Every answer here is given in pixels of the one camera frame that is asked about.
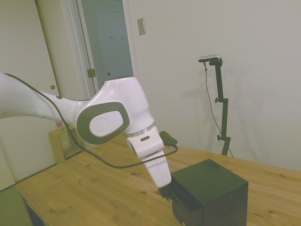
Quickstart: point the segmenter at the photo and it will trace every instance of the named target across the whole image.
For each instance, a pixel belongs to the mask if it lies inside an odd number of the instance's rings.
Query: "small wooden shelf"
[[[69,126],[71,133],[77,140],[77,142],[84,148],[86,148],[85,142],[78,136],[76,129],[74,127]],[[66,139],[66,135],[68,136],[67,139],[69,140],[70,145],[68,145],[68,148],[65,148],[64,145],[62,145],[62,139]],[[66,127],[64,127],[63,130],[53,130],[49,132],[49,138],[50,143],[52,146],[52,150],[55,155],[56,163],[61,163],[79,153],[82,152],[82,150],[75,144],[73,141],[71,135],[69,134]]]

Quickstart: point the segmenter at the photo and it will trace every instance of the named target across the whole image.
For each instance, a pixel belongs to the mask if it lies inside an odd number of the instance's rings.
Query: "black box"
[[[173,172],[159,191],[185,226],[246,226],[248,182],[207,159]]]

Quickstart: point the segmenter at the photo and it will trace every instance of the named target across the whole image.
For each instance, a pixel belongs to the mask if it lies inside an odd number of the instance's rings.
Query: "gray door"
[[[121,1],[82,0],[98,87],[107,80],[133,76]]]

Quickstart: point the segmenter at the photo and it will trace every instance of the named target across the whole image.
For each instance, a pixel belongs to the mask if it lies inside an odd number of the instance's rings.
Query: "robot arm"
[[[33,116],[62,121],[44,97],[9,75],[0,73],[0,118]],[[42,93],[65,121],[88,143],[106,143],[123,132],[131,150],[142,160],[163,155],[163,141],[154,125],[145,94],[134,77],[106,81],[88,101]],[[171,182],[165,157],[144,164],[158,188]]]

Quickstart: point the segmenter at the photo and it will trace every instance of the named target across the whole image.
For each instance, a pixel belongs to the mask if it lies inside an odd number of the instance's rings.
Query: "wooden table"
[[[110,163],[137,162],[120,136],[92,149]],[[176,171],[212,159],[249,181],[248,226],[301,225],[301,172],[179,147],[168,157]],[[176,226],[144,166],[110,168],[81,153],[16,185],[49,226]]]

